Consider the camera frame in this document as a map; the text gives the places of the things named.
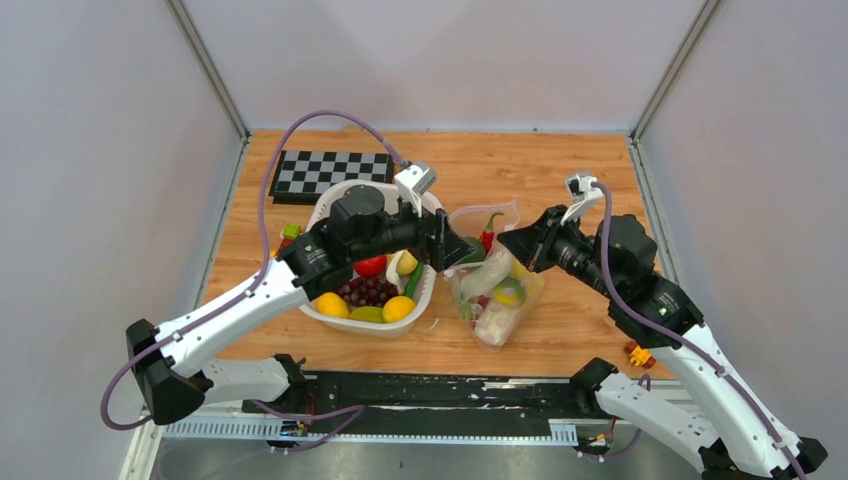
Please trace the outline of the yellow napa cabbage toy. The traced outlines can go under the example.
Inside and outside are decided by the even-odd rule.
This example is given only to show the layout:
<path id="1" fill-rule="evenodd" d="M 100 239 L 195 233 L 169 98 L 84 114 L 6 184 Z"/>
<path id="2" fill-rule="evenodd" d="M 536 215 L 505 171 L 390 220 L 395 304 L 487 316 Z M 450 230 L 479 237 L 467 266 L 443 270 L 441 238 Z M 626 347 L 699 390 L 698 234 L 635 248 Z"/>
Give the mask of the yellow napa cabbage toy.
<path id="1" fill-rule="evenodd" d="M 477 340 L 486 347 L 502 347 L 535 306 L 544 286 L 541 274 L 528 271 L 514 260 L 509 275 L 483 294 L 491 298 L 487 308 L 479 315 L 472 312 L 470 323 Z"/>

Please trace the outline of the clear zip top bag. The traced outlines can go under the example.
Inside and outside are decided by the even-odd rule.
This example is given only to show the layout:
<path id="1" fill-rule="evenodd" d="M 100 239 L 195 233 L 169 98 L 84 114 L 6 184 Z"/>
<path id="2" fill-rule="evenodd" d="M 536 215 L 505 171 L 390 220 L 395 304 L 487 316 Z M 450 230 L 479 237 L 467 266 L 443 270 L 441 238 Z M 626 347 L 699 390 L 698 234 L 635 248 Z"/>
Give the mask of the clear zip top bag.
<path id="1" fill-rule="evenodd" d="M 497 241 L 520 221 L 517 203 L 462 207 L 451 227 L 472 244 L 472 253 L 444 273 L 460 321 L 484 348 L 499 349 L 533 309 L 545 286 Z"/>

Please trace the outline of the orange carrot toy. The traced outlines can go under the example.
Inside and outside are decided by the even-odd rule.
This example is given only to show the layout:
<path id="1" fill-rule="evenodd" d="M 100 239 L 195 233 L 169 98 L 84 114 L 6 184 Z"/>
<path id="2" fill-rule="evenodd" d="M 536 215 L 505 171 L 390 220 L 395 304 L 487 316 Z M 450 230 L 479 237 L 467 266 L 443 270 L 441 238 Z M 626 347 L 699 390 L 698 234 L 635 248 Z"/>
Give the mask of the orange carrot toy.
<path id="1" fill-rule="evenodd" d="M 495 240 L 495 220 L 503 215 L 503 211 L 496 211 L 492 213 L 489 216 L 488 221 L 483 228 L 483 231 L 478 237 L 478 240 L 481 246 L 483 247 L 484 255 L 487 255 L 490 252 L 493 246 L 493 242 Z"/>

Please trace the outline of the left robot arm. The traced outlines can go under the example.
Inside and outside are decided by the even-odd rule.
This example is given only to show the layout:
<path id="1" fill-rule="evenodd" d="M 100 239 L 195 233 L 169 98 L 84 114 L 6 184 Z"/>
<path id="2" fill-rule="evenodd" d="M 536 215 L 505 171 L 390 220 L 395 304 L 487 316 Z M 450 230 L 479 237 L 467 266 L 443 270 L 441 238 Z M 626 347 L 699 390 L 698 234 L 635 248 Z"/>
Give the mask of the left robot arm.
<path id="1" fill-rule="evenodd" d="M 355 263 L 403 250 L 441 272 L 473 248 L 432 195 L 414 204 L 397 186 L 368 181 L 328 189 L 307 231 L 241 284 L 158 326 L 141 319 L 127 328 L 132 374 L 152 422 L 172 424 L 203 405 L 241 399 L 298 411 L 307 389 L 282 362 L 218 363 L 216 355 L 268 320 L 340 288 Z"/>

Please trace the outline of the white eggplant toy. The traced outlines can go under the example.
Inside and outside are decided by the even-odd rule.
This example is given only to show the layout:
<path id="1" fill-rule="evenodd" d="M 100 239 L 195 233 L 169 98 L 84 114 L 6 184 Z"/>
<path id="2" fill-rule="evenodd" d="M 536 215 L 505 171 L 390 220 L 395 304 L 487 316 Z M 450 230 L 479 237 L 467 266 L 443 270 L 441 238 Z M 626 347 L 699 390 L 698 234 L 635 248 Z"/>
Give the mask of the white eggplant toy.
<path id="1" fill-rule="evenodd" d="M 493 290 L 512 270 L 513 256 L 505 249 L 467 274 L 460 281 L 460 298 L 469 300 Z"/>

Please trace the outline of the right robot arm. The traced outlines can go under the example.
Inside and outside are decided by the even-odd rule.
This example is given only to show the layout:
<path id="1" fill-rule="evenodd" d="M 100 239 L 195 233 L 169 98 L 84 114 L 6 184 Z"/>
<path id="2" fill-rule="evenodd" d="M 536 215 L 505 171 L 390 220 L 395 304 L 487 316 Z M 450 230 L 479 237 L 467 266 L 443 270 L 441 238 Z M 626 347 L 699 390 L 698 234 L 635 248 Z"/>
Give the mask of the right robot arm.
<path id="1" fill-rule="evenodd" d="M 588 236 L 579 221 L 563 222 L 565 213 L 562 205 L 550 207 L 533 224 L 497 239 L 530 271 L 559 267 L 604 297 L 610 295 L 601 268 L 607 256 L 625 302 L 611 300 L 609 317 L 674 373 L 700 409 L 682 410 L 594 358 L 571 378 L 575 411 L 631 422 L 704 479 L 802 479 L 815 472 L 828 457 L 825 447 L 786 428 L 735 376 L 694 302 L 656 272 L 657 244 L 639 220 L 614 215 Z"/>

